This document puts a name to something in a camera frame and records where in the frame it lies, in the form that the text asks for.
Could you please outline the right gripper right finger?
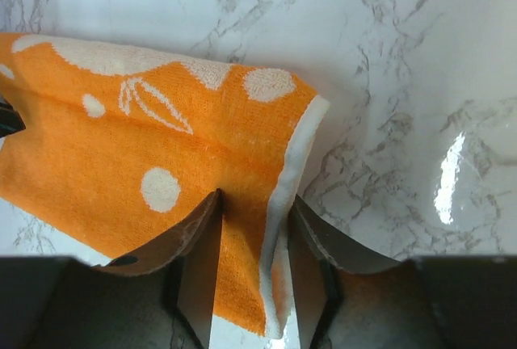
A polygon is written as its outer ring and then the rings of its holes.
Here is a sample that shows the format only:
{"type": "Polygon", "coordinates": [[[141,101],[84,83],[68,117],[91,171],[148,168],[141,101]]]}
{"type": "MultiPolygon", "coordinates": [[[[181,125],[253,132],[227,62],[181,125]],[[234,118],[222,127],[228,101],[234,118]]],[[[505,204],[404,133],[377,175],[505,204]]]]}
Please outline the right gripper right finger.
{"type": "Polygon", "coordinates": [[[400,264],[323,220],[300,196],[288,214],[288,255],[302,348],[319,347],[343,306],[343,274],[372,275],[400,264]]]}

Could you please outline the cream orange-dotted towel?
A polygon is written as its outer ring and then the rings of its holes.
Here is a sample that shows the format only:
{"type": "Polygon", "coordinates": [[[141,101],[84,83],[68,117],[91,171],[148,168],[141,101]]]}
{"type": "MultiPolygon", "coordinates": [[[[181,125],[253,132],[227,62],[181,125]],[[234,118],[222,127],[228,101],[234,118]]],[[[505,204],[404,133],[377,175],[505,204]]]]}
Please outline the cream orange-dotted towel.
{"type": "Polygon", "coordinates": [[[279,338],[283,223],[329,104],[283,69],[2,33],[1,94],[26,128],[1,148],[1,196],[110,258],[221,189],[215,312],[279,338]]]}

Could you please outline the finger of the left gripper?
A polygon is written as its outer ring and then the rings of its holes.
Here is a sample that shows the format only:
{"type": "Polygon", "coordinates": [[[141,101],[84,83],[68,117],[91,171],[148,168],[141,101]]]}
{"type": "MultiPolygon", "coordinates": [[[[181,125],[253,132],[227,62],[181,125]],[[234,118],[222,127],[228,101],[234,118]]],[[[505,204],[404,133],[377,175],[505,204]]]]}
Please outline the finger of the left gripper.
{"type": "Polygon", "coordinates": [[[21,115],[4,99],[0,101],[0,137],[7,137],[26,128],[21,115]]]}

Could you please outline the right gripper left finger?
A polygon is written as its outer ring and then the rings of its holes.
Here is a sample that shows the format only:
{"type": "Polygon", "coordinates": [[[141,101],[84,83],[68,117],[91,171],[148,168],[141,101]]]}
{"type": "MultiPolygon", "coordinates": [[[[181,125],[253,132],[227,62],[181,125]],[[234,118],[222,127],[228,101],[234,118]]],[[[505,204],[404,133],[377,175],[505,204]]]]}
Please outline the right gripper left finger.
{"type": "Polygon", "coordinates": [[[138,277],[166,273],[162,305],[196,348],[209,347],[221,246],[223,192],[209,193],[182,221],[96,269],[138,277]]]}

